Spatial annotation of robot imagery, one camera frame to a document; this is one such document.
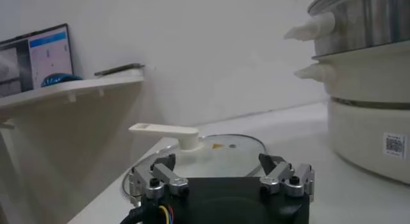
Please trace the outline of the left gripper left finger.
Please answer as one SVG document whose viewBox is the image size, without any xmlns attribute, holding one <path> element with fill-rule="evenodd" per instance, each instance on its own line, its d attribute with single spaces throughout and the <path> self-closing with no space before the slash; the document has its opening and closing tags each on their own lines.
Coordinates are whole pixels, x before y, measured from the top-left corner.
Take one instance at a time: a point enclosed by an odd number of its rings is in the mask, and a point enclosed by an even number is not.
<svg viewBox="0 0 410 224">
<path fill-rule="evenodd" d="M 165 188 L 173 196 L 189 195 L 188 179 L 174 173 L 176 155 L 170 154 L 157 158 L 146 170 L 134 166 L 129 174 L 131 196 L 142 195 L 146 198 L 163 198 Z"/>
</svg>

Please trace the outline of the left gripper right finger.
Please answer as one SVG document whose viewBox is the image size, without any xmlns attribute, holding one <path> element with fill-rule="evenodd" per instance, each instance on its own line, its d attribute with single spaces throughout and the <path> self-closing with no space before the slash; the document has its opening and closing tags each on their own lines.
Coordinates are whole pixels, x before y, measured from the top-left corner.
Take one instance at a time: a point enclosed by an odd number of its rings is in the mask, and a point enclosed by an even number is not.
<svg viewBox="0 0 410 224">
<path fill-rule="evenodd" d="M 315 171 L 310 164 L 299 164 L 294 167 L 280 156 L 259 154 L 261 167 L 265 173 L 260 177 L 260 191 L 276 195 L 283 191 L 286 196 L 300 198 L 307 195 L 315 198 Z"/>
</svg>

